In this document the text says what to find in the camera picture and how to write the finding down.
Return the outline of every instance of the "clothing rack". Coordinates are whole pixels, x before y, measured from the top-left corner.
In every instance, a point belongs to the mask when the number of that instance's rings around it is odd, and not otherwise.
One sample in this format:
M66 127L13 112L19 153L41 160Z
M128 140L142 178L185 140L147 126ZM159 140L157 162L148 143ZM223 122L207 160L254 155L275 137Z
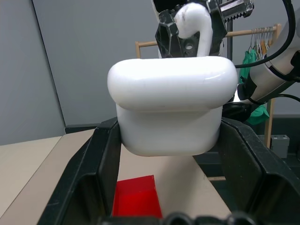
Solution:
M244 36L244 35L253 35L253 34L262 34L262 33L270 33L273 32L273 43L277 40L280 32L281 32L281 24L277 23L273 26L273 29L270 27L256 28L253 30L239 30L228 32L225 36L226 38ZM156 46L158 45L156 41L147 41L147 42L135 42L135 52L136 57L141 58L141 50L142 47ZM271 132L272 132L272 122L273 122L273 113L274 113L274 103L275 99L271 99L267 103L267 111L270 115L270 118L265 122L265 130L264 130L264 142L265 145L269 148L271 142Z

